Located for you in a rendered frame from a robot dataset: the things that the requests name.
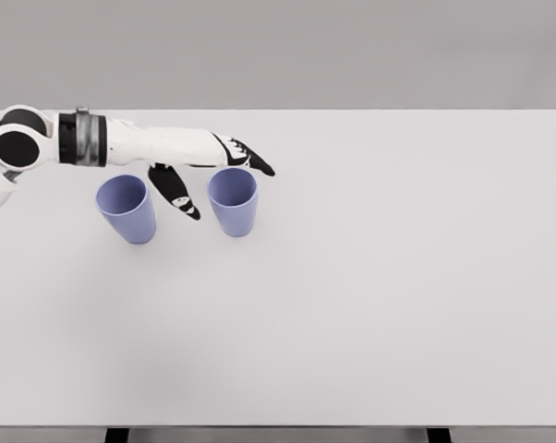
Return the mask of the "blue plastic cup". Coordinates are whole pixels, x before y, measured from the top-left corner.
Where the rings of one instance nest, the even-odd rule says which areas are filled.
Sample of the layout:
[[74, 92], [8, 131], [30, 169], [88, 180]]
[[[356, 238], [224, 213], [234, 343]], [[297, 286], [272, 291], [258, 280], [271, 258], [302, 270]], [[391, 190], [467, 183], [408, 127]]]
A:
[[207, 184], [207, 196], [223, 231], [233, 237], [249, 234], [259, 203], [256, 178], [236, 167], [216, 172]]
[[96, 192], [97, 210], [127, 242], [144, 245], [156, 234], [156, 216], [146, 183], [131, 174], [114, 176]]

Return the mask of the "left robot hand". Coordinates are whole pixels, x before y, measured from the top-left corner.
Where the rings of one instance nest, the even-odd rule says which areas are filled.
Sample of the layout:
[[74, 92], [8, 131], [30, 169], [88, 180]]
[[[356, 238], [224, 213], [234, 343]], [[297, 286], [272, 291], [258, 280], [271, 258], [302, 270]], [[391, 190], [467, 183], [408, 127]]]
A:
[[164, 131], [155, 139], [148, 178], [167, 203], [195, 221], [200, 219], [200, 212], [175, 170], [180, 165], [192, 168], [243, 167], [268, 176], [275, 175], [273, 168], [259, 154], [237, 138], [201, 129]]

